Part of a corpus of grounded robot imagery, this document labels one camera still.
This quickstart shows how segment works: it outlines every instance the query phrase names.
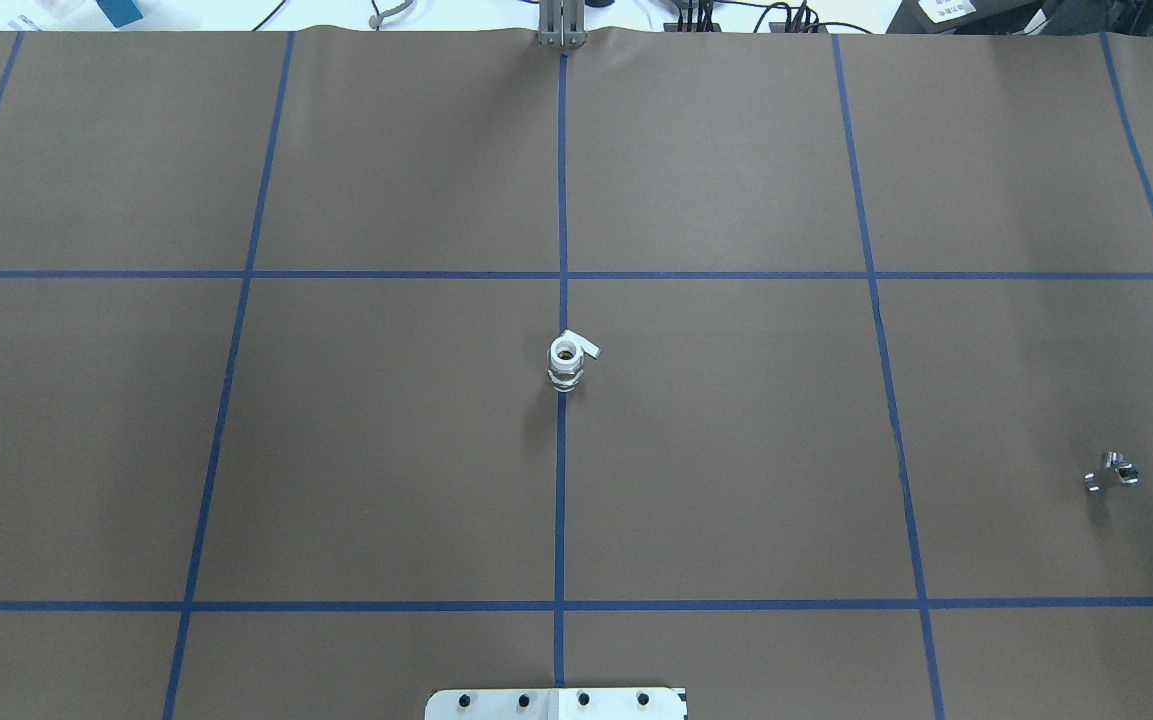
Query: blue object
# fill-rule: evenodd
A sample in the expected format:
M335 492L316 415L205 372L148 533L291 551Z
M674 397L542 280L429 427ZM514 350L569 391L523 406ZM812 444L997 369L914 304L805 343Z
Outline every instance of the blue object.
M127 24L145 17L133 0L96 0L96 3L100 6L101 13L105 13L105 17L114 23L114 27L127 27Z

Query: small metal part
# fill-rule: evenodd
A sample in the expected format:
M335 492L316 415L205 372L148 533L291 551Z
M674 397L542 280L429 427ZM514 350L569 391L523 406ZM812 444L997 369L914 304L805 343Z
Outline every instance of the small metal part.
M687 691L681 688L460 689L436 692L425 703L425 720L686 720L686 717Z
M1110 481L1120 486L1135 486L1140 482L1140 471L1135 466L1135 462L1129 462L1121 452L1106 452L1101 456L1101 468L1097 473L1083 475L1083 487L1087 492L1105 492L1105 487Z
M588 342L580 333L563 331L562 336L553 338L549 343L549 384L558 392L571 392L585 375L585 358L594 357L598 359L602 352L593 342Z

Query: white label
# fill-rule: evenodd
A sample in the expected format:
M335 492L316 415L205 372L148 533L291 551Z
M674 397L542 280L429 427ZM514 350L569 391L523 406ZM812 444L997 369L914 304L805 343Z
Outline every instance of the white label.
M975 12L972 0L918 0L918 6L933 23L950 22Z

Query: white table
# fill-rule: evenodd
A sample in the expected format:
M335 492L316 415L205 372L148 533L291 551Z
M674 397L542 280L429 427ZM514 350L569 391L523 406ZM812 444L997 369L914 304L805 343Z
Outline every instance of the white table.
M760 3L762 0L751 0ZM46 5L66 5L71 0L0 0L0 29L32 29L29 23L45 31L108 31L114 29L97 8L95 0L83 1L76 9L56 18ZM382 9L398 0L376 0ZM133 29L204 29L204 31L233 31L251 29L259 23L278 0L137 0L145 18L131 23ZM814 0L813 9L821 20L841 20L882 32L891 22L900 0ZM748 32L762 10L740 5L716 5L714 22L723 32ZM355 29L370 29L367 20L372 15L369 0L287 0L264 29L287 31L334 24ZM785 14L773 10L768 20L783 20ZM675 5L669 0L616 0L609 8L588 8L586 27L626 27L660 31L666 22L676 20ZM405 13L385 20L384 29L394 31L454 31L454 29L492 29L504 27L536 27L538 9L522 0L416 0ZM837 32L854 32L846 28L831 28ZM767 23L760 32L767 32Z

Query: black device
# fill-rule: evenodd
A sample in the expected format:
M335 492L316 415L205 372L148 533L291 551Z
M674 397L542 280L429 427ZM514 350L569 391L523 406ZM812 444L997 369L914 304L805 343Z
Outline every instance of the black device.
M1041 9L1047 20L1032 35L1153 35L1153 0L973 0L973 5L975 12L937 23L918 0L900 0L887 32L1012 35Z

